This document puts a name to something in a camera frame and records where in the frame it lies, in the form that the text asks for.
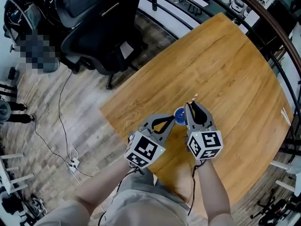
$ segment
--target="black office chair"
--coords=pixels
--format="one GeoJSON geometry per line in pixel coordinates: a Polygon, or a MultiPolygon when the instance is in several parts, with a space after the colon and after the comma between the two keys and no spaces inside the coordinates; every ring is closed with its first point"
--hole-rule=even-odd
{"type": "Polygon", "coordinates": [[[75,27],[61,45],[63,53],[81,57],[81,63],[110,75],[128,67],[147,48],[134,20],[139,0],[55,0],[59,17],[66,27],[75,27]],[[134,50],[124,58],[120,46],[127,42],[134,50]]]}

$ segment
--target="blue cup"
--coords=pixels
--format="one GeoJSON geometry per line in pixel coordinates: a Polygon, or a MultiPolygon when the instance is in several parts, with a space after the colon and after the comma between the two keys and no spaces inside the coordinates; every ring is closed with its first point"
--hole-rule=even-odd
{"type": "Polygon", "coordinates": [[[177,123],[180,126],[185,126],[185,114],[183,112],[184,107],[179,107],[174,112],[175,123],[177,123]]]}

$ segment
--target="metal railing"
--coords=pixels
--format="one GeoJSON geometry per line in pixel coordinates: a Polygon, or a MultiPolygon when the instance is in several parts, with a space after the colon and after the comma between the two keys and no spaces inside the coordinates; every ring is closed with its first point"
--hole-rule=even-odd
{"type": "MultiPolygon", "coordinates": [[[[174,18],[176,18],[178,21],[180,21],[182,24],[184,24],[187,28],[189,28],[190,30],[192,30],[191,25],[189,25],[183,19],[179,18],[177,15],[173,14],[171,11],[169,11],[168,9],[166,9],[165,7],[163,7],[162,5],[158,4],[157,0],[147,0],[147,1],[149,1],[149,2],[152,3],[152,9],[154,11],[157,11],[157,8],[159,7],[160,9],[164,10],[165,12],[167,12],[168,14],[170,14],[171,16],[173,16],[174,18]]],[[[201,21],[197,20],[194,16],[192,16],[190,14],[190,12],[186,11],[185,9],[183,9],[178,4],[175,4],[171,0],[164,0],[164,1],[166,1],[166,2],[168,2],[170,4],[172,4],[173,6],[177,7],[180,11],[184,12],[185,14],[187,14],[188,16],[190,16],[192,19],[194,19],[198,23],[202,23],[201,21]]],[[[186,0],[186,1],[188,1],[188,3],[192,4],[193,6],[195,6],[197,9],[200,9],[202,12],[204,12],[205,14],[207,14],[209,17],[213,17],[214,16],[214,14],[212,14],[210,11],[208,11],[208,9],[202,7],[200,4],[196,3],[194,0],[186,0]]],[[[252,40],[252,42],[254,43],[254,45],[258,48],[258,50],[265,57],[265,59],[267,61],[271,60],[274,63],[274,65],[276,66],[276,68],[279,70],[279,73],[283,77],[284,82],[285,82],[285,84],[288,87],[288,90],[289,90],[289,92],[290,92],[290,94],[291,94],[291,96],[293,98],[293,102],[294,102],[294,105],[295,105],[294,119],[293,120],[295,120],[296,116],[299,119],[295,131],[293,130],[292,127],[290,127],[290,131],[289,131],[289,132],[291,132],[291,137],[295,141],[295,136],[296,136],[296,134],[298,132],[298,129],[300,127],[300,122],[301,122],[301,111],[300,111],[300,107],[299,107],[300,96],[299,96],[299,98],[297,100],[297,98],[296,98],[296,96],[294,94],[293,88],[292,88],[292,86],[291,86],[291,84],[290,84],[290,82],[289,82],[289,80],[288,80],[288,78],[287,78],[284,70],[282,69],[281,64],[278,62],[278,60],[276,59],[275,55],[271,51],[270,43],[265,43],[263,41],[263,39],[256,33],[256,31],[243,18],[241,18],[229,6],[227,6],[227,4],[225,4],[221,0],[213,0],[213,1],[215,3],[217,3],[219,6],[221,6],[233,18],[235,18],[236,20],[238,20],[248,30],[248,34],[249,34],[248,37],[250,38],[250,35],[252,35],[250,39],[252,40]]],[[[301,77],[301,58],[300,58],[299,54],[297,53],[294,45],[292,44],[292,42],[289,40],[288,36],[286,35],[285,31],[282,29],[282,27],[278,24],[278,22],[274,19],[274,17],[260,3],[258,3],[256,0],[242,0],[242,1],[245,4],[247,4],[255,13],[257,13],[261,19],[264,19],[268,24],[270,24],[271,28],[276,32],[277,37],[281,40],[284,48],[286,49],[288,55],[290,56],[292,62],[294,63],[294,65],[295,65],[295,67],[296,67],[296,69],[297,69],[297,71],[298,71],[298,73],[299,73],[299,75],[301,77]]]]}

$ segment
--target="floor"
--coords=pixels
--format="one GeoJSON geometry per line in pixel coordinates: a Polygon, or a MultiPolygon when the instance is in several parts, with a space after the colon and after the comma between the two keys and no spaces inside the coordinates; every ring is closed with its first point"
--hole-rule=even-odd
{"type": "MultiPolygon", "coordinates": [[[[134,61],[134,65],[141,67],[156,54],[169,46],[174,39],[159,26],[141,14],[136,16],[136,24],[142,30],[144,40],[149,48],[134,61]]],[[[61,100],[61,118],[66,128],[68,151],[63,128],[58,118],[58,100],[62,87],[70,74],[64,66],[49,75],[39,75],[32,71],[20,68],[21,75],[18,82],[18,102],[26,103],[28,114],[37,115],[37,131],[44,137],[49,147],[67,159],[67,153],[74,147],[79,152],[80,170],[94,175],[107,167],[125,150],[125,146],[101,115],[99,107],[108,99],[113,91],[105,89],[106,76],[96,71],[83,70],[69,79],[61,100]]],[[[130,69],[116,75],[113,79],[114,89],[122,84],[134,72],[130,69]]],[[[46,208],[51,211],[61,202],[67,200],[78,182],[68,170],[66,163],[53,155],[34,133],[34,124],[5,123],[1,127],[0,136],[3,139],[6,154],[25,153],[25,157],[9,160],[9,166],[19,166],[15,171],[17,177],[34,173],[35,177],[27,181],[30,187],[24,190],[25,197],[34,193],[45,201],[46,208]]],[[[279,153],[276,160],[287,162],[290,156],[279,153]]],[[[87,179],[80,173],[75,173],[80,182],[87,179]]],[[[276,197],[287,198],[290,193],[282,188],[275,187],[275,180],[280,179],[293,184],[281,169],[269,166],[250,192],[232,207],[232,216],[237,225],[257,225],[257,217],[250,219],[251,214],[260,210],[255,207],[260,198],[266,199],[272,188],[276,188],[276,197]]],[[[102,204],[106,209],[109,200],[102,204]]],[[[97,225],[102,213],[99,207],[92,216],[89,225],[97,225]]],[[[198,225],[206,225],[205,219],[198,225]]]]}

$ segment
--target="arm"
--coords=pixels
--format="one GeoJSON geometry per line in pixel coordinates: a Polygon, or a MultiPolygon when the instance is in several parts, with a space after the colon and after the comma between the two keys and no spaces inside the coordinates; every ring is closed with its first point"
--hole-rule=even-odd
{"type": "Polygon", "coordinates": [[[123,157],[85,181],[76,191],[74,200],[81,203],[90,213],[113,192],[118,183],[130,171],[128,161],[123,157]]]}
{"type": "Polygon", "coordinates": [[[221,214],[231,214],[230,202],[220,178],[210,160],[198,169],[198,176],[202,189],[204,207],[208,215],[208,222],[221,214]]]}

